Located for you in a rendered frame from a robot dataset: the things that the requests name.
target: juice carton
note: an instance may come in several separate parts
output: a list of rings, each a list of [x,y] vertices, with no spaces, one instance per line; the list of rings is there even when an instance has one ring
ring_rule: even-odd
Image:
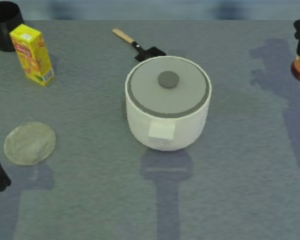
[[[55,74],[42,33],[21,24],[10,36],[26,77],[45,87]]]

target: wooden handle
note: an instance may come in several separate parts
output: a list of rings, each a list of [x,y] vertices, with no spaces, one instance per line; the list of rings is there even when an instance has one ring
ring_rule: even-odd
[[[117,35],[118,37],[125,40],[127,43],[132,44],[135,40],[133,40],[131,37],[129,37],[127,34],[125,34],[123,31],[120,31],[119,29],[113,29],[112,32]]]

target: white pot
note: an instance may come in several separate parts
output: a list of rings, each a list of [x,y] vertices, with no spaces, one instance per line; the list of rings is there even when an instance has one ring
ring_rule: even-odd
[[[203,131],[211,92],[208,75],[188,59],[159,56],[140,62],[125,81],[129,128],[151,149],[183,149]]]

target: shovel blade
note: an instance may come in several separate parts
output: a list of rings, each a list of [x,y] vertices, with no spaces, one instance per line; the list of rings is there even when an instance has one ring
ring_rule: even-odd
[[[159,56],[166,56],[167,54],[163,51],[161,51],[159,48],[153,46],[149,48],[148,50],[145,50],[143,53],[139,53],[135,59],[137,59],[139,62],[143,62],[147,59],[159,57]]]

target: small shovel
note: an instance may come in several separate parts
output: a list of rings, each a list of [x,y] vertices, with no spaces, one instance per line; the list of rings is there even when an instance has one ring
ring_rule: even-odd
[[[144,50],[134,39],[126,35],[124,32],[120,31],[119,29],[115,28],[112,30],[112,32],[132,45],[132,47],[138,51],[139,54],[135,57],[135,59],[137,59],[139,62],[143,62],[144,60],[153,57],[166,56],[165,52],[161,51],[155,46],[149,48],[148,50]]]

